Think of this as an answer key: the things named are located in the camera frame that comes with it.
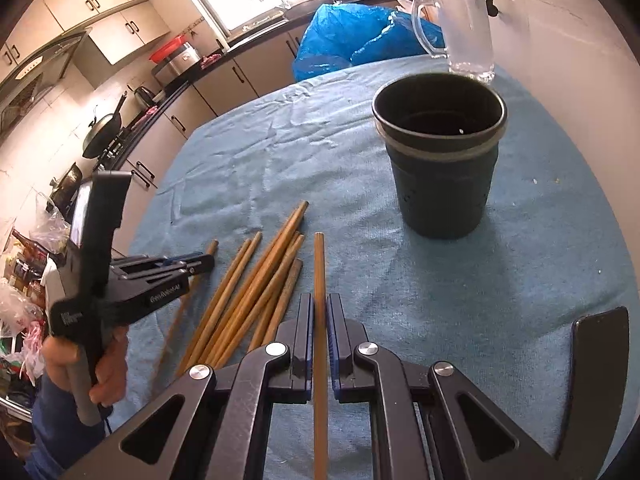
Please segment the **blue sleeve left forearm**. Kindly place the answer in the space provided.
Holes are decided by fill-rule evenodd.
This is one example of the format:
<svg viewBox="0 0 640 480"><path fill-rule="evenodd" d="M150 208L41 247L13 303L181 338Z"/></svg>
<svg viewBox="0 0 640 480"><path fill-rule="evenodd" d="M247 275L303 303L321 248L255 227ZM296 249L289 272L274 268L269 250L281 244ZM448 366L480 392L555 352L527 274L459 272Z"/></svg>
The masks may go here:
<svg viewBox="0 0 640 480"><path fill-rule="evenodd" d="M105 439L105 426L84 425L73 395L47 375L32 409L35 444L24 466L31 479L57 479Z"/></svg>

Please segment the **person's left hand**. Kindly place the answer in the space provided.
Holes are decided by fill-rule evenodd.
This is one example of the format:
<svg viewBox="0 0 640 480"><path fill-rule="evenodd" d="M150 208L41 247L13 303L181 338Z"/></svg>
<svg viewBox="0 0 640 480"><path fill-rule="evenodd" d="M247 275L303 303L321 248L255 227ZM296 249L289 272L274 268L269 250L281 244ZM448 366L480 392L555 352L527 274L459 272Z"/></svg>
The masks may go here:
<svg viewBox="0 0 640 480"><path fill-rule="evenodd" d="M124 398L128 370L127 349L128 327L116 327L110 344L96 364L98 382L89 391L94 404L110 406ZM71 392L67 367L78 362L78 345L62 337L47 336L42 346L42 355L51 382L63 391Z"/></svg>

